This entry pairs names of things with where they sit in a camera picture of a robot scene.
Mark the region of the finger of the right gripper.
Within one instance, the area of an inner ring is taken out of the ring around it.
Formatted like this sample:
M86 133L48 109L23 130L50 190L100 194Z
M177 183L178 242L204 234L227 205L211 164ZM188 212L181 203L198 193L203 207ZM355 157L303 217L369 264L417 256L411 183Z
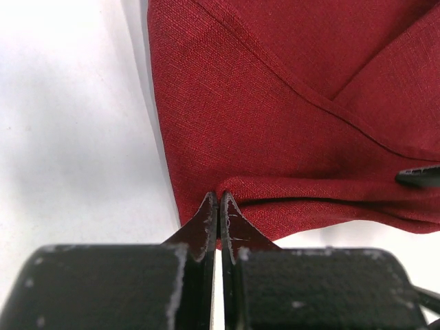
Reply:
M440 187L440 165L401 170L395 181L403 186L414 188Z

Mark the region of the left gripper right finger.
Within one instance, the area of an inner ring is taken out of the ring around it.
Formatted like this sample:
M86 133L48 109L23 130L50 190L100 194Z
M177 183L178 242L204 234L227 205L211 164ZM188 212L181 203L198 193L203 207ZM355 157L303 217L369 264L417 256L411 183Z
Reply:
M283 249L225 192L220 203L226 329L427 329L401 263L371 248Z

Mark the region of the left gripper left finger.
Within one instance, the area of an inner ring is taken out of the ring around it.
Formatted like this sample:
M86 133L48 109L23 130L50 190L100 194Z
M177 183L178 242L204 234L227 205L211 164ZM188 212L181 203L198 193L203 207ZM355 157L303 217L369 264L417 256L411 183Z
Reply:
M44 245L24 263L2 329L209 329L217 196L165 242Z

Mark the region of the red cloth napkin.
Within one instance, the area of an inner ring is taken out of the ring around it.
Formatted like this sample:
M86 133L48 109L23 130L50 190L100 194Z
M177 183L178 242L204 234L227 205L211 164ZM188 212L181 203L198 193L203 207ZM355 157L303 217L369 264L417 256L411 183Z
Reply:
M182 223L231 192L271 239L352 220L439 230L438 1L150 1Z

